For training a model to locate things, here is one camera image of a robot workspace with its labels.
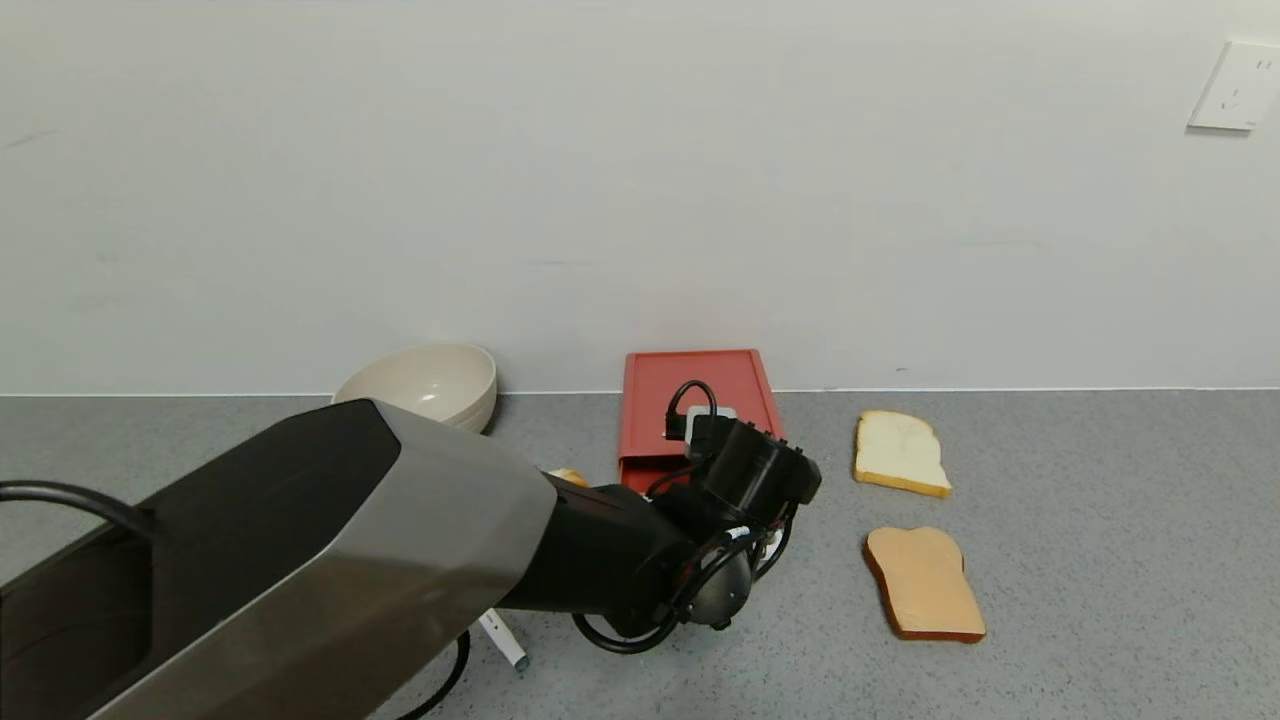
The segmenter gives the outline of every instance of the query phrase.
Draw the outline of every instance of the black wire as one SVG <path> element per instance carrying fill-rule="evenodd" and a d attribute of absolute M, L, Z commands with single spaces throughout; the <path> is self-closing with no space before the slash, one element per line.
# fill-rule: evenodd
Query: black wire
<path fill-rule="evenodd" d="M 773 555 L 764 561 L 764 565 L 760 565 L 760 568 L 755 570 L 754 577 L 751 578 L 753 580 L 763 578 L 764 574 L 772 570 L 778 562 L 778 557 L 782 557 L 782 551 L 787 548 L 787 541 L 791 539 L 791 521 L 795 520 L 795 512 L 788 512 L 786 520 L 782 521 L 782 539 L 778 541 L 778 548 L 774 550 Z"/>
<path fill-rule="evenodd" d="M 769 536 L 765 534 L 755 543 L 754 547 L 751 547 L 751 552 L 746 556 L 746 564 L 751 568 L 753 580 L 758 578 L 758 575 L 755 574 L 755 566 L 760 564 L 760 556 L 764 555 L 764 550 L 768 547 L 768 544 L 769 544 Z"/>
<path fill-rule="evenodd" d="M 672 605 L 676 610 L 668 612 L 658 625 L 658 629 L 652 634 L 648 634 L 637 641 L 611 638 L 593 628 L 591 624 L 588 623 L 586 616 L 580 612 L 573 614 L 573 625 L 577 626 L 577 632 L 582 633 L 582 637 L 585 637 L 591 644 L 609 652 L 616 652 L 618 655 L 636 655 L 653 650 L 658 647 L 662 641 L 667 639 L 667 635 L 676 629 L 676 625 L 678 625 L 682 619 L 687 619 L 684 618 L 687 612 L 685 607 L 694 600 L 694 597 L 698 596 L 698 591 L 703 589 L 703 585 L 710 582 L 716 573 L 723 570 L 724 566 L 733 560 L 733 557 L 753 547 L 760 537 L 762 533 L 754 532 L 731 541 L 724 546 L 719 546 L 717 541 L 704 544 L 704 551 L 699 552 L 692 560 L 690 560 L 690 562 L 686 564 L 686 568 L 695 562 L 701 562 L 701 559 L 707 556 L 707 552 L 710 552 L 717 547 L 723 547 L 723 552 L 713 560 L 710 565 L 699 569 L 695 574 L 685 579 L 675 594 L 675 602 Z"/>
<path fill-rule="evenodd" d="M 95 489 L 52 480 L 3 480 L 0 502 L 28 500 L 65 505 L 119 525 L 151 542 L 155 521 L 142 510 Z"/>
<path fill-rule="evenodd" d="M 708 415 L 710 415 L 712 419 L 714 420 L 716 415 L 719 414 L 719 407 L 716 405 L 716 393 L 712 392 L 712 386 L 704 383 L 703 380 L 689 380 L 685 384 L 680 386 L 680 388 L 676 389 L 676 395 L 671 396 L 671 402 L 667 404 L 667 415 L 676 414 L 676 406 L 680 405 L 680 398 L 685 397 L 685 393 L 689 392 L 689 388 L 692 387 L 696 387 L 698 389 L 703 391 L 703 395 L 707 396 L 707 405 L 709 410 Z"/>
<path fill-rule="evenodd" d="M 586 621 L 586 615 L 580 612 L 573 614 L 573 625 L 577 626 L 577 632 L 582 633 L 584 638 L 600 650 L 607 650 L 618 655 L 636 655 L 658 647 L 658 643 L 667 639 L 667 635 L 676 629 L 677 624 L 678 620 L 676 614 L 668 612 L 662 624 L 658 625 L 658 629 L 652 634 L 648 634 L 637 641 L 620 641 L 593 628 L 591 624 Z"/>
<path fill-rule="evenodd" d="M 410 710 L 404 715 L 401 715 L 396 720 L 419 720 L 419 717 L 435 710 L 435 706 L 440 705 L 440 701 L 444 700 L 444 696 L 449 694 L 453 685 L 458 684 L 458 679 L 462 678 L 462 670 L 467 666 L 467 659 L 471 657 L 471 630 L 462 630 L 462 634 L 458 635 L 457 643 L 458 655 L 453 659 L 453 670 L 449 671 L 449 676 L 445 678 L 440 689 L 435 691 L 435 694 L 426 698 L 426 702 L 413 710 Z"/>
<path fill-rule="evenodd" d="M 662 487 L 666 487 L 666 486 L 671 484 L 672 480 L 676 480 L 676 479 L 684 478 L 685 475 L 692 474 L 694 470 L 696 470 L 701 465 L 703 465 L 701 462 L 694 462 L 692 465 L 690 465 L 687 468 L 681 468 L 678 470 L 672 470 L 671 473 L 667 473 L 666 475 L 663 475 L 663 477 L 658 478 L 657 480 L 654 480 L 653 484 L 649 486 L 649 489 L 646 489 L 644 492 L 644 496 L 648 497 L 649 500 L 653 500 L 653 497 L 657 493 L 658 488 L 662 488 Z"/>

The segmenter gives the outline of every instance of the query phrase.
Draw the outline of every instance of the wall outlet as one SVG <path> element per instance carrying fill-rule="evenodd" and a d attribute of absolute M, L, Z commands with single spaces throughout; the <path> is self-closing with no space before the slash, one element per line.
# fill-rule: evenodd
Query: wall outlet
<path fill-rule="evenodd" d="M 1228 42 L 1188 123 L 1251 131 L 1280 91 L 1280 47 Z"/>

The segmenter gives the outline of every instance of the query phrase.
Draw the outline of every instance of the small bread piece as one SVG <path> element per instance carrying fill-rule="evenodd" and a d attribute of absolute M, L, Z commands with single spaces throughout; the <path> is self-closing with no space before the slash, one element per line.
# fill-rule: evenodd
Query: small bread piece
<path fill-rule="evenodd" d="M 585 488 L 591 487 L 591 483 L 586 482 L 586 478 L 582 477 L 582 473 L 579 473 L 572 468 L 561 468 L 558 470 L 552 470 L 548 474 L 556 475 L 557 478 L 573 483 L 575 486 L 581 486 Z"/>
<path fill-rule="evenodd" d="M 854 479 L 934 497 L 951 495 L 933 425 L 890 410 L 868 410 L 858 419 Z"/>
<path fill-rule="evenodd" d="M 964 578 L 964 556 L 951 536 L 937 528 L 878 528 L 867 536 L 863 556 L 897 637 L 965 643 L 987 637 Z"/>

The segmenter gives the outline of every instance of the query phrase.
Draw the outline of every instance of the white bread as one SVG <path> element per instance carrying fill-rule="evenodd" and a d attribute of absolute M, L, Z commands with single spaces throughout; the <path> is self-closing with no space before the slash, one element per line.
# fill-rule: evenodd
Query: white bread
<path fill-rule="evenodd" d="M 951 495 L 933 425 L 890 410 L 868 410 L 859 418 L 854 479 L 934 497 Z"/>
<path fill-rule="evenodd" d="M 900 638 L 975 643 L 987 635 L 951 536 L 937 528 L 879 528 L 867 536 L 864 555 Z"/>

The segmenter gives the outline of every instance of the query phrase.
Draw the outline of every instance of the white bowl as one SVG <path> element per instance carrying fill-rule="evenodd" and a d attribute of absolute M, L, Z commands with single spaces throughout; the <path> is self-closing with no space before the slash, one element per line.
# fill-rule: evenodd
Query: white bowl
<path fill-rule="evenodd" d="M 420 345 L 365 365 L 333 395 L 334 402 L 381 400 L 424 418 L 480 432 L 498 398 L 498 365 L 484 348 Z"/>

